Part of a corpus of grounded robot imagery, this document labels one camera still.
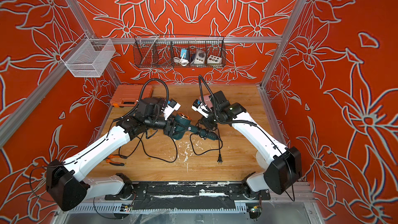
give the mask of flower pattern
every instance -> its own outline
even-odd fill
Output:
[[[9,33],[0,58],[2,124],[74,47],[82,30],[65,0],[0,0],[0,14]]]
[[[275,67],[273,75],[269,79],[270,86],[267,88],[267,94],[270,101],[272,101],[278,95],[282,96],[286,109],[285,114],[289,109],[290,99],[296,100],[301,104],[300,96],[288,89],[290,87],[289,70],[289,60],[281,57],[277,66]]]
[[[100,101],[110,106],[109,101],[112,98],[114,90],[112,91],[109,86],[110,83],[106,79],[84,78],[83,91],[87,96],[83,96],[73,102],[69,108],[69,112],[72,112],[77,107],[85,106],[87,118],[91,121],[90,113],[95,101]]]
[[[326,223],[398,219],[398,84],[391,69],[397,63],[386,42],[396,27],[373,28],[379,14],[388,16],[389,7],[306,0],[276,66],[266,68],[271,106],[281,130],[296,137],[291,146],[301,152],[303,179]],[[394,21],[383,19],[388,26]],[[290,99],[276,97],[283,88],[304,106],[281,107]]]
[[[3,148],[1,149],[1,159],[7,162],[6,167],[9,172],[0,180],[0,185],[3,189],[0,198],[0,211],[2,211],[3,208],[6,208],[7,204],[15,203],[16,201],[21,202],[23,199],[27,201],[28,207],[27,211],[23,208],[13,208],[11,211],[7,211],[7,213],[2,211],[0,219],[9,221],[10,223],[16,223],[25,218],[38,222],[40,220],[44,220],[50,213],[55,212],[52,208],[46,216],[40,216],[40,212],[45,212],[47,208],[53,207],[56,204],[43,202],[34,196],[30,190],[29,176],[32,172],[31,184],[35,193],[39,197],[51,199],[45,190],[46,169],[42,168],[42,166],[47,166],[49,161],[53,161],[55,159],[58,159],[59,161],[64,160],[66,157],[72,155],[70,152],[73,149],[77,148],[76,145],[68,145],[60,148],[59,136],[61,129],[62,125],[58,126],[54,130],[47,156],[36,157],[28,166],[17,171],[12,170],[12,165],[7,157],[7,152]]]
[[[77,0],[88,21],[102,37],[127,37],[143,34],[202,34],[237,37],[270,37],[281,35],[295,0]],[[147,69],[131,66],[132,45],[121,45],[121,57],[112,60],[125,83],[141,83]],[[266,55],[275,45],[235,44],[227,47],[228,62],[224,70],[195,68],[194,74],[211,70],[212,83],[258,83],[262,70],[271,56]],[[164,61],[170,59],[167,47],[161,47]],[[236,59],[234,53],[240,53]],[[250,62],[243,57],[250,57]],[[186,69],[163,76],[170,83],[191,83],[196,80]]]

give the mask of wooden work surface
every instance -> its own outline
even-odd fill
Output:
[[[169,85],[170,99],[181,104],[178,112],[191,117],[191,124],[195,125],[201,115],[192,110],[195,99],[200,98],[198,85]],[[211,85],[215,93],[222,90],[231,104],[238,102],[247,109],[252,118],[268,133],[272,134],[267,116],[255,85]],[[162,85],[154,85],[152,97],[165,97],[166,91]],[[106,134],[112,120],[127,113],[131,107],[113,108],[101,135]],[[112,176],[124,173],[132,181],[240,181],[251,172],[258,172],[261,167],[256,162],[256,148],[238,131],[229,125],[219,124],[220,136],[224,142],[221,149],[222,164],[217,163],[218,151],[210,151],[196,156],[189,141],[191,132],[186,132],[181,140],[176,140],[178,158],[174,163],[166,163],[158,159],[147,157],[140,144],[128,159],[114,158],[113,161],[123,162],[125,166],[113,166],[105,161],[98,164],[89,174],[90,177]],[[151,156],[161,157],[172,161],[176,155],[175,146],[170,139],[158,131],[151,139],[142,139],[146,152]],[[133,139],[121,149],[121,154],[128,155],[139,142]],[[210,148],[218,148],[218,142],[203,140],[193,135],[192,142],[196,153]]]

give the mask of power strip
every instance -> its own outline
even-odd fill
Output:
[[[207,64],[220,64],[221,60],[221,57],[211,55],[207,58]]]
[[[193,64],[205,64],[206,53],[203,51],[197,51]]]

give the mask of orange-handled pliers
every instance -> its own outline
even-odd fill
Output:
[[[115,158],[115,157],[119,157],[119,156],[116,156],[116,155],[109,155],[109,156],[107,156],[104,160],[105,160],[107,163],[112,164],[112,165],[115,165],[115,166],[124,166],[124,163],[114,162],[114,161],[111,160],[112,158]]]

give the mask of orange wall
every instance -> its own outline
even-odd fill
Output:
[[[327,223],[398,221],[398,0],[307,0],[267,84]]]
[[[143,34],[221,36],[281,35],[296,0],[78,0],[98,37]],[[113,66],[122,82],[143,83],[156,77],[168,83],[195,83],[205,75],[211,83],[258,83],[276,44],[226,47],[222,69],[138,69],[132,47],[117,47]]]
[[[0,153],[0,223],[49,223],[54,202],[37,199],[29,188],[30,172],[81,151],[95,140],[115,86],[102,78],[75,78],[67,72],[30,114]],[[32,187],[43,199],[46,173],[38,168]]]
[[[65,0],[0,0],[0,125],[83,33]]]
[[[28,97],[82,34],[65,0],[0,0],[0,124]],[[57,208],[33,196],[32,169],[82,150],[95,138],[115,87],[67,72],[0,149],[0,223],[49,223]],[[32,186],[45,193],[45,170]]]

